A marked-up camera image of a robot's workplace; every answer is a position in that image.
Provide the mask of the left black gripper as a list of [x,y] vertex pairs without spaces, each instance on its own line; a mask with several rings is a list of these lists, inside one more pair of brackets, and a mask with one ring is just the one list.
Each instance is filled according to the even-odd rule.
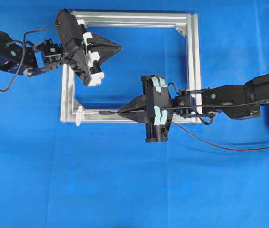
[[87,66],[83,83],[86,87],[99,86],[105,77],[100,65],[120,52],[122,45],[96,33],[87,32],[84,20],[77,21],[77,25],[83,37],[83,54]]

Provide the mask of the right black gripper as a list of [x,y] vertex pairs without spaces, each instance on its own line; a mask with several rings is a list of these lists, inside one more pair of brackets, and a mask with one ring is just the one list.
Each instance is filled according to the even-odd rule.
[[143,95],[137,96],[119,110],[119,116],[137,123],[145,123],[147,143],[168,141],[173,114],[168,85],[164,78],[157,75],[141,78]]

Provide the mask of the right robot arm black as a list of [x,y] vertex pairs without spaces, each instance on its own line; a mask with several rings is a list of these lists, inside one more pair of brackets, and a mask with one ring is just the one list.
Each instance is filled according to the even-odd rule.
[[199,118],[212,124],[218,113],[234,120],[260,116],[262,106],[269,107],[269,74],[244,85],[224,85],[200,90],[179,90],[172,98],[168,85],[157,75],[141,78],[143,94],[117,111],[118,116],[145,124],[146,142],[166,142],[173,115]]

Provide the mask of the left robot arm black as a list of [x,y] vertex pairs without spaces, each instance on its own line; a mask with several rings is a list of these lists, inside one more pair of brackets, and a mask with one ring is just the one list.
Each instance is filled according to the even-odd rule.
[[12,39],[0,31],[0,70],[14,76],[37,76],[66,64],[86,87],[98,86],[104,79],[100,65],[121,51],[122,46],[86,30],[83,21],[78,25],[83,42],[72,52],[62,44],[44,40],[39,44]]

